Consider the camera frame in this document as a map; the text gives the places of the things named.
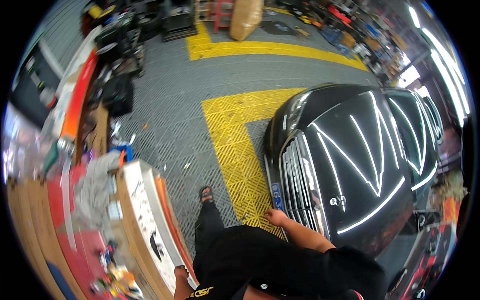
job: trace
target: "license plate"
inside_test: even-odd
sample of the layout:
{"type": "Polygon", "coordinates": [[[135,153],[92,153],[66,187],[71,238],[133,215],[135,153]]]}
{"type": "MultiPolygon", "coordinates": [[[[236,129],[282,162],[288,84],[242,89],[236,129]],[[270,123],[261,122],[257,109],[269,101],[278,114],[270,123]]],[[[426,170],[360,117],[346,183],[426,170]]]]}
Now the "license plate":
{"type": "Polygon", "coordinates": [[[283,212],[283,202],[282,202],[282,193],[280,192],[280,184],[278,182],[272,183],[272,197],[273,197],[273,208],[281,209],[283,212]]]}

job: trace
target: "foot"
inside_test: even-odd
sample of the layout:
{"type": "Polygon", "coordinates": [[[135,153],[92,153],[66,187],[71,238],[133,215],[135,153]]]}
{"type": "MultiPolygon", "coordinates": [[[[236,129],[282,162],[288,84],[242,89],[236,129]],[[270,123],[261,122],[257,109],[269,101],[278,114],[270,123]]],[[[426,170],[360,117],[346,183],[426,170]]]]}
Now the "foot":
{"type": "Polygon", "coordinates": [[[213,202],[213,195],[212,195],[212,190],[210,187],[205,187],[203,190],[200,192],[200,197],[202,199],[202,203],[205,202],[213,202]]]}

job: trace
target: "car grille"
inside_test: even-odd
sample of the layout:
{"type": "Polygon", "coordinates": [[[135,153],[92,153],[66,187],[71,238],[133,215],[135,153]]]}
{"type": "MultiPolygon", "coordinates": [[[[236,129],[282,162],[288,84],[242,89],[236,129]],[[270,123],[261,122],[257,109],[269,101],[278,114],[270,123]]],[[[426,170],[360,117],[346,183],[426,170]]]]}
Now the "car grille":
{"type": "Polygon", "coordinates": [[[292,140],[282,154],[281,171],[285,210],[289,218],[316,230],[313,206],[307,189],[307,178],[301,163],[296,140],[292,140]]]}

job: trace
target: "black bag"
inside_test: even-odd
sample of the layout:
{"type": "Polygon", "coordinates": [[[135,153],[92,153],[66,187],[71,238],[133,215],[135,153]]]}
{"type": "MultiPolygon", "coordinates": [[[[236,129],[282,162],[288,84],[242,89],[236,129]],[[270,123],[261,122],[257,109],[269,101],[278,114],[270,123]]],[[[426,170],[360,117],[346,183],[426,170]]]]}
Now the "black bag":
{"type": "Polygon", "coordinates": [[[132,112],[133,84],[130,76],[120,74],[108,80],[103,87],[102,100],[112,117],[132,112]]]}

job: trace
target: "gray cloth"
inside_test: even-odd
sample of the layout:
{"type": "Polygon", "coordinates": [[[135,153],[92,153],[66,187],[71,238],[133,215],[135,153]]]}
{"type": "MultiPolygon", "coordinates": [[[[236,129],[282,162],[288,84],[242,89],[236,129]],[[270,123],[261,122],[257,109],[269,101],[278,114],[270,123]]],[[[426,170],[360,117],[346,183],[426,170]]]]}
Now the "gray cloth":
{"type": "Polygon", "coordinates": [[[75,212],[84,223],[100,230],[105,243],[113,240],[107,209],[110,200],[108,171],[118,169],[119,159],[120,152],[114,150],[90,161],[85,177],[81,177],[73,189],[75,212]]]}

